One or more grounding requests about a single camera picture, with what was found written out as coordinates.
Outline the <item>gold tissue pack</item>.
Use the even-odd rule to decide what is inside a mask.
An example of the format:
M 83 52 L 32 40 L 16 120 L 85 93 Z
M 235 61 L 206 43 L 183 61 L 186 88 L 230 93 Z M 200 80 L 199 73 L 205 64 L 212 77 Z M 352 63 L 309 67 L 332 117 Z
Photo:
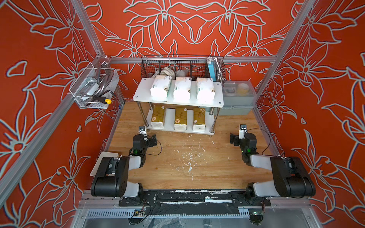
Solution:
M 155 104 L 151 117 L 151 126 L 153 128 L 164 128 L 164 120 L 165 120 L 165 106 Z
M 195 108 L 194 109 L 194 118 L 193 118 L 193 130 L 194 131 L 204 131 L 205 130 L 205 128 L 206 128 L 205 114 L 206 114 L 206 111 L 204 108 Z
M 186 131 L 187 130 L 187 108 L 177 107 L 175 109 L 174 129 L 176 131 Z

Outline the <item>white green tissue pack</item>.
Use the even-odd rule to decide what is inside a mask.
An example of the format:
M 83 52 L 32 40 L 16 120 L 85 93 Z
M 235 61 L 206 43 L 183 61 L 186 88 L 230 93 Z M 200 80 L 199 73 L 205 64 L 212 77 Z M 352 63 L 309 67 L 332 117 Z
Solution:
M 150 88 L 151 97 L 154 100 L 166 101 L 172 77 L 165 75 L 157 75 Z
M 189 100 L 191 98 L 192 78 L 177 77 L 175 80 L 173 97 L 176 100 Z
M 197 100 L 211 101 L 215 97 L 215 89 L 212 78 L 196 79 Z

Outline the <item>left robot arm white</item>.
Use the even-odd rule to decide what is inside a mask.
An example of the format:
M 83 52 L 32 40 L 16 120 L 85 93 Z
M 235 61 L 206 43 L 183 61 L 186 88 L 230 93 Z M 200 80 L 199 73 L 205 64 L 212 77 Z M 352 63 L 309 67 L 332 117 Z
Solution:
M 128 181 L 129 171 L 142 168 L 147 149 L 157 146 L 156 135 L 139 134 L 133 137 L 128 156 L 102 152 L 90 175 L 93 178 L 90 192 L 94 197 L 143 198 L 141 183 Z

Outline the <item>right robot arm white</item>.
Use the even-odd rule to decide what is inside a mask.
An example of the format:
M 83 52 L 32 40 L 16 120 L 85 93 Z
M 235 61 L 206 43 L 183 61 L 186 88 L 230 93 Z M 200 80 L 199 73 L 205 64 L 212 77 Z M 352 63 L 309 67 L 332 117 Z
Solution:
M 259 154 L 256 135 L 251 133 L 230 134 L 230 143 L 240 148 L 246 165 L 272 172 L 273 180 L 249 183 L 246 197 L 304 198 L 316 194 L 315 184 L 300 158 Z

